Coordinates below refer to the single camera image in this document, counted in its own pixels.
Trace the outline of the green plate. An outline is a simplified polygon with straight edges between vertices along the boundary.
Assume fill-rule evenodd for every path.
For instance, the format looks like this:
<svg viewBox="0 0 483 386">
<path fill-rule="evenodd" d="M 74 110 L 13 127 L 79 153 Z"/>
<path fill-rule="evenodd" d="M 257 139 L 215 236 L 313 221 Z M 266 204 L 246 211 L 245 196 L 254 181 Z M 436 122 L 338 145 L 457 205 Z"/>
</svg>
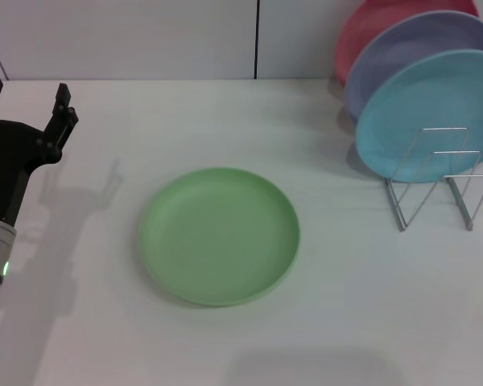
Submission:
<svg viewBox="0 0 483 386">
<path fill-rule="evenodd" d="M 196 170 L 161 187 L 138 227 L 143 268 L 162 290 L 198 306 L 237 306 L 289 274 L 299 218 L 271 181 L 247 170 Z"/>
</svg>

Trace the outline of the light blue plate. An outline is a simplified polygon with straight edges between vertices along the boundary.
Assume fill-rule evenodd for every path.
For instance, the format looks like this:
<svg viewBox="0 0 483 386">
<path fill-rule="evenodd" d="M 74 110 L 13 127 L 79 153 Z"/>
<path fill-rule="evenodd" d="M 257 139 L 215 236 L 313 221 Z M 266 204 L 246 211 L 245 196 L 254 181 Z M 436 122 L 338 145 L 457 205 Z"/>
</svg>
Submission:
<svg viewBox="0 0 483 386">
<path fill-rule="evenodd" d="M 374 173 L 403 183 L 483 162 L 483 51 L 446 51 L 392 76 L 357 121 L 356 149 Z"/>
</svg>

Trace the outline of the purple plate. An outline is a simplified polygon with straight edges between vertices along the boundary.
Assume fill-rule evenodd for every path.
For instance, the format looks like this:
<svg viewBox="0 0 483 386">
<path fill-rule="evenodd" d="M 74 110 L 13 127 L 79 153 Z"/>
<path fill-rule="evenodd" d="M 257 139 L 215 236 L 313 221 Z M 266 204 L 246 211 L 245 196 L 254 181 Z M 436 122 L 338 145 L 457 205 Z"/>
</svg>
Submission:
<svg viewBox="0 0 483 386">
<path fill-rule="evenodd" d="M 443 51 L 483 51 L 483 22 L 455 10 L 423 12 L 373 38 L 352 65 L 345 83 L 345 109 L 357 122 L 372 95 L 404 68 Z"/>
</svg>

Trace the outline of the red plate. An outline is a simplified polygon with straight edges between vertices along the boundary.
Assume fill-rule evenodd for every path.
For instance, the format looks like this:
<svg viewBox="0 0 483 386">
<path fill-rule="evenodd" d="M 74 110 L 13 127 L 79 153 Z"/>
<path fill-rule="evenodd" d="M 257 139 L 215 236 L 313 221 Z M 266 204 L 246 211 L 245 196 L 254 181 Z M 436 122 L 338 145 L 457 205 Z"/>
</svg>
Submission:
<svg viewBox="0 0 483 386">
<path fill-rule="evenodd" d="M 356 58 L 381 32 L 406 18 L 434 10 L 478 15 L 474 0 L 364 0 L 349 16 L 336 42 L 336 78 L 345 85 Z"/>
</svg>

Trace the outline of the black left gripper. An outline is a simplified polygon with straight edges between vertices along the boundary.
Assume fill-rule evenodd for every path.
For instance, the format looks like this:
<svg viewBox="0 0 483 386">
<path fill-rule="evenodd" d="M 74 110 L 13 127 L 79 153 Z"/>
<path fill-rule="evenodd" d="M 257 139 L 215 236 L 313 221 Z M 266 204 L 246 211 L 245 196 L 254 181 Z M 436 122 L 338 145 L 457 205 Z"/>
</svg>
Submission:
<svg viewBox="0 0 483 386">
<path fill-rule="evenodd" d="M 0 94 L 3 82 L 0 78 Z M 60 83 L 52 117 L 44 131 L 16 121 L 0 120 L 0 221 L 14 226 L 31 174 L 55 164 L 79 118 L 69 106 L 72 95 Z"/>
</svg>

